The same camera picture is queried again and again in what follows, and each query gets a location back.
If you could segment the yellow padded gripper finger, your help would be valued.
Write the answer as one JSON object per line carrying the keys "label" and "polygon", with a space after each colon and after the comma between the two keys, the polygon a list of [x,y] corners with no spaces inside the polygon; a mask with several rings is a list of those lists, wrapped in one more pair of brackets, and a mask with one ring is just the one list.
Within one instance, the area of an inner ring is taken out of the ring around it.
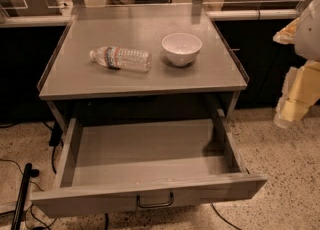
{"label": "yellow padded gripper finger", "polygon": [[274,123],[281,128],[303,119],[320,99],[320,63],[308,60],[302,67],[291,67],[286,74]]}

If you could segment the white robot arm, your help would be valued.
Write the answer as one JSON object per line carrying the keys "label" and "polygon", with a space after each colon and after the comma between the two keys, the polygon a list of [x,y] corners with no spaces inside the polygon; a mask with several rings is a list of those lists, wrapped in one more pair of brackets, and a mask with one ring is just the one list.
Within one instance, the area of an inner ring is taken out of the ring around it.
{"label": "white robot arm", "polygon": [[273,40],[293,44],[295,53],[306,60],[300,67],[291,67],[286,74],[274,123],[281,128],[300,121],[320,100],[320,0],[313,0]]}

